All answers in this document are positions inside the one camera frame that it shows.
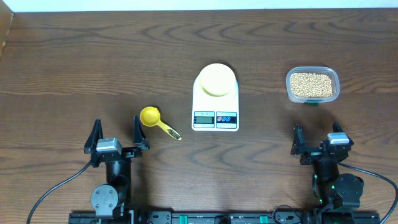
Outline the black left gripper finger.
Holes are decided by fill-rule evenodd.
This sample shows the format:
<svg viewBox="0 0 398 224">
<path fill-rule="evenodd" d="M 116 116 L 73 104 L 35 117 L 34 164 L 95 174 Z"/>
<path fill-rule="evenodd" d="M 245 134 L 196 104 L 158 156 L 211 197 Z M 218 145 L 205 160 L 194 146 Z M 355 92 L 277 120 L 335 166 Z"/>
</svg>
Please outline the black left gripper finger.
<svg viewBox="0 0 398 224">
<path fill-rule="evenodd" d="M 94 152 L 96 150 L 97 143 L 100 139 L 103 139 L 103 130 L 101 125 L 101 120 L 96 119 L 93 125 L 93 129 L 84 145 L 83 148 L 84 153 L 91 154 L 92 152 Z"/>
<path fill-rule="evenodd" d="M 134 137 L 133 143 L 140 150 L 149 150 L 149 140 L 146 138 L 137 115 L 134 116 Z"/>
</svg>

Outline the yellow plastic measuring scoop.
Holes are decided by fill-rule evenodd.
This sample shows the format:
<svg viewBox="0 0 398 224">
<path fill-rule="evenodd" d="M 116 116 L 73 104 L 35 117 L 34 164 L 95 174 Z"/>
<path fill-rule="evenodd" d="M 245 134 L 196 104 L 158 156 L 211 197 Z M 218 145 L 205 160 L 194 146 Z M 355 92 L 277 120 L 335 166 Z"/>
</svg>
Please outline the yellow plastic measuring scoop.
<svg viewBox="0 0 398 224">
<path fill-rule="evenodd" d="M 160 111 L 156 107 L 153 106 L 145 107 L 141 111 L 139 118 L 144 126 L 147 127 L 158 126 L 175 140 L 180 141 L 182 139 L 181 135 L 174 128 L 172 128 L 168 124 L 165 124 L 161 120 Z"/>
</svg>

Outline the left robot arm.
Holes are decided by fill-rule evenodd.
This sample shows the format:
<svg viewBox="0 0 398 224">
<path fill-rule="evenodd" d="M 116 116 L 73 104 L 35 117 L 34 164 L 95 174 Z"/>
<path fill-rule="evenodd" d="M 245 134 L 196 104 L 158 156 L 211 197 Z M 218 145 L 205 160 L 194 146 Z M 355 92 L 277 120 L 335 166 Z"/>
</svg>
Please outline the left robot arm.
<svg viewBox="0 0 398 224">
<path fill-rule="evenodd" d="M 101 121 L 97 119 L 84 145 L 90 155 L 89 165 L 106 165 L 106 183 L 97 186 L 91 194 L 91 205 L 97 220 L 114 220 L 124 216 L 125 206 L 131 200 L 131 160 L 142 157 L 150 149 L 138 116 L 134 116 L 133 145 L 123 147 L 117 138 L 105 138 Z"/>
</svg>

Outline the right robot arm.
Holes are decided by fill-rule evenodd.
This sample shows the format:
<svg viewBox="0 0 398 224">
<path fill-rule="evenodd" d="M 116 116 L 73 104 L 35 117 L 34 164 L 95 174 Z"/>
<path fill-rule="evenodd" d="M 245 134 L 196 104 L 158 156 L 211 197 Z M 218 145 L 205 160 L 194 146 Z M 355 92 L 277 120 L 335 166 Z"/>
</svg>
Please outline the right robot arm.
<svg viewBox="0 0 398 224">
<path fill-rule="evenodd" d="M 363 179 L 349 173 L 341 174 L 338 169 L 338 163 L 348 158 L 354 142 L 337 122 L 332 128 L 319 146 L 309 147 L 302 128 L 296 125 L 290 153 L 300 156 L 301 165 L 313 167 L 313 190 L 322 204 L 331 205 L 334 210 L 359 208 Z"/>
</svg>

